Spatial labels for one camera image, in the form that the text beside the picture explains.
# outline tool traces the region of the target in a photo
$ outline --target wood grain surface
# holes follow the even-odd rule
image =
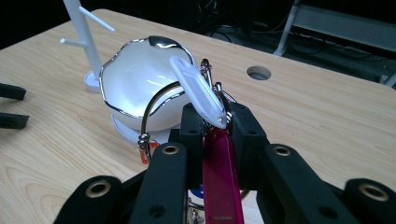
[[[109,60],[127,41],[162,35],[213,65],[213,78],[246,105],[272,143],[296,149],[325,181],[343,188],[366,177],[396,190],[396,92],[203,35],[100,9],[115,33],[89,21],[100,57]],[[125,181],[147,167],[122,139],[101,94],[85,87],[91,70],[84,51],[60,44],[78,39],[72,22],[0,51],[0,82],[27,90],[0,111],[30,115],[23,130],[0,130],[0,223],[51,223],[86,179]],[[272,72],[248,76],[250,66]],[[244,200],[246,223],[262,223],[254,192]]]

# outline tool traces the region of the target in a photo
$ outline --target white bowl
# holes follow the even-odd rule
[[[129,128],[140,130],[144,112],[154,94],[177,81],[169,64],[173,55],[197,66],[187,49],[162,36],[130,41],[103,65],[99,75],[100,89],[116,119]],[[179,124],[182,107],[189,102],[181,87],[169,91],[150,111],[147,130],[160,131]]]

